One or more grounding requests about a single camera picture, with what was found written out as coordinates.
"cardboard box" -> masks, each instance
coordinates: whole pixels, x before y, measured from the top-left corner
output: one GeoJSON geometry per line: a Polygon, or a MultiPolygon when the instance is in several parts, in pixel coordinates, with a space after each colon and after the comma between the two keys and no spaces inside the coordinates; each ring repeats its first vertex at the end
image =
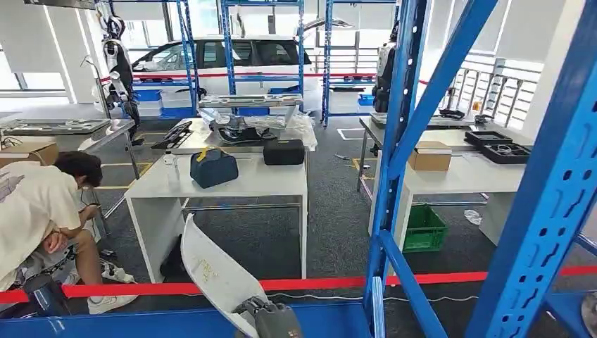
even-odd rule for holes
{"type": "Polygon", "coordinates": [[[452,149],[441,142],[420,141],[408,158],[413,170],[448,171],[452,149]]]}
{"type": "Polygon", "coordinates": [[[0,151],[0,168],[12,162],[36,161],[52,165],[58,158],[58,146],[54,142],[23,143],[0,151]]]}

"plastic bottle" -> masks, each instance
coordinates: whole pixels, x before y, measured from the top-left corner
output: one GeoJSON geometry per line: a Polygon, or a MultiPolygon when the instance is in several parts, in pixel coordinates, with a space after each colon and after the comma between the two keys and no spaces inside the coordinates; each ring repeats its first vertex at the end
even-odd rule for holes
{"type": "Polygon", "coordinates": [[[168,173],[168,184],[177,186],[180,183],[180,176],[178,173],[178,158],[171,151],[166,151],[164,155],[164,164],[166,164],[166,172],[168,173]]]}

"blue metal shelving rack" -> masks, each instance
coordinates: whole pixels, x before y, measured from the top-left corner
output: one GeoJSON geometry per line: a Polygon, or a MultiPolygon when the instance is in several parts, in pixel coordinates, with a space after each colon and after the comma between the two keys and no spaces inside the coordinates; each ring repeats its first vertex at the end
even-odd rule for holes
{"type": "MultiPolygon", "coordinates": [[[[400,13],[400,6],[396,0],[325,0],[325,44],[323,46],[323,97],[321,101],[321,120],[323,127],[327,127],[327,121],[330,116],[360,116],[369,115],[369,113],[339,113],[333,114],[329,112],[329,74],[330,62],[332,57],[332,21],[334,4],[396,4],[394,10],[394,22],[398,20],[400,13]]],[[[359,82],[361,84],[374,84],[373,82],[359,82]]]]}
{"type": "MultiPolygon", "coordinates": [[[[383,295],[391,263],[425,336],[447,337],[394,241],[395,215],[406,161],[497,1],[467,2],[416,107],[425,13],[430,1],[403,1],[363,306],[354,302],[295,306],[307,336],[368,337],[370,333],[375,338],[384,337],[383,295]]],[[[580,318],[582,294],[548,291],[574,242],[597,254],[597,245],[579,235],[597,196],[597,0],[586,0],[577,27],[466,337],[525,337],[543,306],[576,337],[589,337],[580,318]]],[[[41,336],[56,331],[48,325],[52,320],[56,319],[0,320],[0,329],[15,334],[28,330],[41,336]]],[[[61,323],[62,330],[69,330],[71,335],[93,334],[95,328],[103,334],[102,327],[125,332],[135,325],[141,329],[136,328],[136,334],[232,334],[232,326],[213,309],[57,320],[65,323],[61,323]]]]}
{"type": "MultiPolygon", "coordinates": [[[[230,95],[237,94],[236,82],[267,82],[267,81],[296,81],[298,82],[298,90],[301,95],[304,95],[304,68],[305,68],[305,46],[304,39],[304,24],[303,16],[305,15],[305,1],[277,1],[277,0],[221,0],[222,13],[222,33],[224,34],[224,45],[226,55],[226,69],[228,72],[228,90],[230,95]],[[298,7],[298,76],[291,75],[242,75],[236,76],[234,74],[234,58],[232,57],[232,38],[230,37],[230,6],[295,6],[298,7]]],[[[237,109],[232,109],[233,113],[237,113],[237,109]]]]}
{"type": "Polygon", "coordinates": [[[184,54],[184,64],[187,70],[187,81],[185,82],[189,86],[189,95],[191,97],[191,111],[194,115],[197,112],[197,92],[199,90],[199,72],[197,70],[197,56],[195,39],[193,38],[193,31],[191,29],[191,16],[189,14],[189,0],[100,0],[102,2],[108,2],[112,10],[114,9],[115,2],[121,3],[148,3],[148,2],[159,2],[159,3],[176,3],[178,11],[178,21],[180,23],[180,36],[182,42],[182,52],[184,54]]]}

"green plastic crate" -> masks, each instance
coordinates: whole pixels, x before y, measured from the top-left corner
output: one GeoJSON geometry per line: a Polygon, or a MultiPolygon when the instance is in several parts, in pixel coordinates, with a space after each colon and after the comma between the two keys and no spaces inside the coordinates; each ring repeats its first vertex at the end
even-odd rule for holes
{"type": "Polygon", "coordinates": [[[438,251],[444,244],[448,227],[444,221],[424,204],[410,209],[403,253],[438,251]]]}

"white t-shirt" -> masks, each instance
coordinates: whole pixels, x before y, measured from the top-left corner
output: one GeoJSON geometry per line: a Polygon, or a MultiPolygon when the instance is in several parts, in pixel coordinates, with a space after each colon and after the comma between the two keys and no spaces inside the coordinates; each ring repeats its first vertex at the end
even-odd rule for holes
{"type": "Polygon", "coordinates": [[[81,225],[75,178],[53,165],[15,162],[0,169],[0,291],[54,229],[81,225]]]}

